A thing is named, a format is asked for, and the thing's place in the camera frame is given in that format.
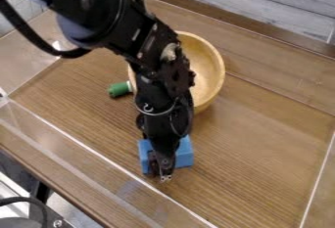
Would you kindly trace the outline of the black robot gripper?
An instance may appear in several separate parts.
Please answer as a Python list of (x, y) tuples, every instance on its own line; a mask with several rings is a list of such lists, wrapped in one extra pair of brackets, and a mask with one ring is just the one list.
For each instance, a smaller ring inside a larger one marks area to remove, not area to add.
[(154, 23), (130, 67), (135, 73), (139, 128), (154, 145), (154, 151), (149, 152), (149, 172), (162, 182), (169, 182), (179, 141), (191, 129), (194, 100), (190, 89), (197, 73), (178, 34), (165, 23)]

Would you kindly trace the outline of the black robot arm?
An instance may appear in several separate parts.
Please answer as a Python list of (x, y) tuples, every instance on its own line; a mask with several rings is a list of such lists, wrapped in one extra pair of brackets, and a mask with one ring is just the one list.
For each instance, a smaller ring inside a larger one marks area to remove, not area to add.
[(171, 180), (177, 151), (194, 118), (191, 87), (197, 73), (178, 33), (146, 8), (145, 0), (35, 0), (58, 16), (66, 38), (77, 48), (61, 51), (37, 34), (7, 0), (0, 14), (46, 53), (79, 58), (98, 48), (122, 56), (135, 73), (137, 125), (153, 145), (150, 172)]

